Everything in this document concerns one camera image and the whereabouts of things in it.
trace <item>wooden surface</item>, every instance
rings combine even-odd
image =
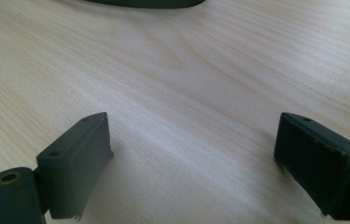
[[[101,111],[115,158],[79,223],[337,223],[273,147],[283,111],[350,139],[350,1],[0,0],[0,172]]]

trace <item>black object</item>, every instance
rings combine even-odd
[[[181,8],[193,7],[204,0],[87,0],[120,7]]]
[[[323,125],[283,113],[274,157],[324,215],[350,220],[350,141]]]
[[[34,171],[0,173],[0,224],[45,223],[48,210],[52,218],[81,218],[113,155],[107,114],[80,120],[37,156]]]

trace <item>light wood tabletop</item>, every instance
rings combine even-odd
[[[350,1],[0,0],[0,172],[104,111],[115,156],[79,223],[350,223],[273,159],[281,112],[350,139]]]

